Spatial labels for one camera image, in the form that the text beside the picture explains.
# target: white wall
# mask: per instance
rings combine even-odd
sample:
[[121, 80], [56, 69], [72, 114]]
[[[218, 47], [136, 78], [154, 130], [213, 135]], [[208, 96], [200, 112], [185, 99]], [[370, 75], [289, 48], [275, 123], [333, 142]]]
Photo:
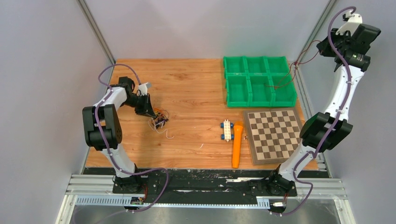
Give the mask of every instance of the white wall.
[[109, 62], [75, 0], [3, 0], [0, 30], [1, 223], [52, 224]]
[[296, 59], [328, 0], [86, 0], [116, 58]]
[[[395, 223], [396, 2], [340, 0], [332, 14], [350, 5], [357, 6], [363, 23], [380, 28], [382, 33], [367, 53], [372, 57], [371, 65], [351, 103], [349, 123], [353, 130], [339, 146], [326, 153], [326, 160], [334, 177], [340, 177], [345, 185], [356, 223]], [[318, 39], [326, 37], [328, 22]], [[340, 17], [333, 27], [342, 23]], [[334, 66], [333, 59], [318, 57], [302, 67], [315, 112], [323, 110], [329, 98]]]

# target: chessboard wooden frame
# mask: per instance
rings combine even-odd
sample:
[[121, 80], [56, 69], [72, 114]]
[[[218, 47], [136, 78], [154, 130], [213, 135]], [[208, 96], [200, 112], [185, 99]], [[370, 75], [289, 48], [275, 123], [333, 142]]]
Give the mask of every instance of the chessboard wooden frame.
[[294, 112], [294, 116], [296, 117], [297, 124], [301, 131], [303, 125], [301, 123], [301, 119], [299, 117], [298, 111], [295, 107], [262, 108], [262, 109], [243, 111], [242, 115], [243, 115], [243, 123], [245, 126], [245, 133], [246, 133], [247, 141], [249, 144], [250, 155], [252, 157], [252, 162], [254, 165], [282, 163], [282, 162], [285, 162], [287, 160], [287, 158], [277, 158], [277, 159], [271, 159], [271, 160], [258, 160], [257, 159], [257, 153], [255, 153], [256, 149], [254, 147], [255, 143], [254, 143], [254, 139], [253, 139], [252, 129], [250, 128], [249, 113], [289, 111], [289, 110], [292, 110]]

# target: wood grain surface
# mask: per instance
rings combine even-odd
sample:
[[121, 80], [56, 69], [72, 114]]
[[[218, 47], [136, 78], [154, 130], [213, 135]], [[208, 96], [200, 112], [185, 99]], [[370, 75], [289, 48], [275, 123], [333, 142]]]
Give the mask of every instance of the wood grain surface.
[[[140, 80], [151, 82], [151, 103], [170, 113], [170, 120], [158, 134], [149, 125], [149, 118], [138, 116], [134, 109], [123, 106], [118, 110], [123, 139], [129, 158], [140, 168], [201, 168], [231, 169], [233, 143], [220, 139], [224, 119], [242, 121], [242, 111], [249, 108], [228, 108], [222, 59], [119, 59], [130, 65]], [[128, 68], [116, 66], [111, 84], [122, 76], [131, 77]], [[299, 102], [297, 110], [304, 118]], [[93, 148], [86, 167], [110, 167], [110, 162]], [[278, 164], [252, 164], [248, 141], [242, 140], [240, 169], [275, 169]], [[306, 169], [317, 170], [316, 161]]]

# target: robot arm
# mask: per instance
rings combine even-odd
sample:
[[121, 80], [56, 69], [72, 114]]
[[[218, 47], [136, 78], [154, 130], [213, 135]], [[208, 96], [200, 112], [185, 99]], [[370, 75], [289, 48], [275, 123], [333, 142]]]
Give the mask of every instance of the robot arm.
[[[298, 174], [316, 157], [317, 153], [332, 150], [352, 130], [353, 126], [348, 123], [349, 105], [357, 84], [370, 65], [370, 57], [365, 54], [370, 49], [370, 43], [381, 31], [376, 27], [362, 24], [361, 15], [352, 11], [344, 14], [343, 19], [346, 23], [340, 29], [333, 28], [330, 35], [335, 48], [347, 62], [350, 74], [331, 48], [328, 38], [317, 44], [320, 54], [334, 57], [337, 64], [336, 81], [330, 101], [324, 113], [315, 114], [304, 124], [300, 132], [301, 142], [293, 155], [271, 172], [269, 179], [263, 184], [271, 195], [288, 194], [295, 188], [294, 181], [298, 181]], [[285, 209], [285, 205], [280, 203], [280, 206], [274, 206], [270, 211], [282, 213]]]
[[[120, 169], [135, 173], [136, 165], [128, 158], [121, 144], [122, 130], [117, 110], [123, 105], [128, 105], [134, 107], [138, 115], [151, 118], [156, 118], [156, 115], [151, 106], [150, 95], [147, 93], [147, 88], [150, 87], [149, 83], [139, 85], [139, 95], [133, 93], [135, 84], [128, 77], [120, 77], [118, 84], [111, 85], [111, 87], [112, 89], [108, 89], [106, 95], [99, 101], [103, 103], [98, 108], [98, 117], [105, 124], [97, 124], [95, 119], [94, 111], [99, 102], [93, 106], [85, 107], [83, 109], [84, 133], [87, 145], [94, 147], [106, 156], [116, 170], [116, 179], [122, 181], [123, 178], [130, 178], [130, 175], [121, 172]], [[102, 125], [110, 146], [110, 154], [106, 149], [98, 125]]]

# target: white string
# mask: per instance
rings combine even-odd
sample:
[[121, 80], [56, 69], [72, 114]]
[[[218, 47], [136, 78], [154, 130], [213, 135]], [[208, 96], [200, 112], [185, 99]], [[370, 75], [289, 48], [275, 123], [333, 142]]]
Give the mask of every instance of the white string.
[[[171, 138], [168, 137], [168, 129], [165, 129], [163, 132], [159, 132], [159, 131], [157, 130], [156, 126], [154, 126], [154, 127], [151, 126], [150, 120], [148, 120], [147, 122], [148, 122], [148, 126], [150, 126], [151, 130], [156, 131], [158, 134], [162, 134], [162, 133], [166, 132], [166, 133], [165, 133], [165, 136], [166, 136], [167, 139], [172, 139], [172, 138], [175, 137], [175, 136], [173, 136], [173, 137], [171, 137]], [[164, 123], [165, 123], [165, 121], [161, 121], [161, 122], [158, 123], [158, 124], [161, 124], [161, 128], [162, 128], [163, 125], [164, 125]]]

